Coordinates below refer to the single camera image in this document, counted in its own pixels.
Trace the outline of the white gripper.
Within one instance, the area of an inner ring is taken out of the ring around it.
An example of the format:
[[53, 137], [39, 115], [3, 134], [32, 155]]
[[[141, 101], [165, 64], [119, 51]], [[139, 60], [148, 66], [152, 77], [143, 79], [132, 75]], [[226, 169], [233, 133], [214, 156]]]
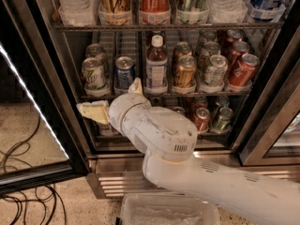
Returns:
[[111, 125], [121, 132], [122, 120], [130, 109], [137, 105], [151, 107], [150, 101], [142, 95], [143, 87], [140, 78], [134, 80], [128, 91], [129, 93], [117, 97], [111, 103], [110, 108], [107, 100], [79, 103], [76, 107], [83, 117], [104, 125], [111, 122]]

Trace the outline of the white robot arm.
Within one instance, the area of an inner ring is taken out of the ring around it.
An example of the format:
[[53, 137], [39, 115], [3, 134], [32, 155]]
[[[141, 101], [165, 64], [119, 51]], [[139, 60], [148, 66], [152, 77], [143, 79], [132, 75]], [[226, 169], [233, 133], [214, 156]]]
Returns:
[[151, 183], [217, 204], [259, 225], [300, 225], [297, 183], [194, 157], [196, 126], [178, 112], [152, 106], [139, 79], [113, 102], [84, 102], [77, 109], [127, 137], [144, 154], [142, 173]]

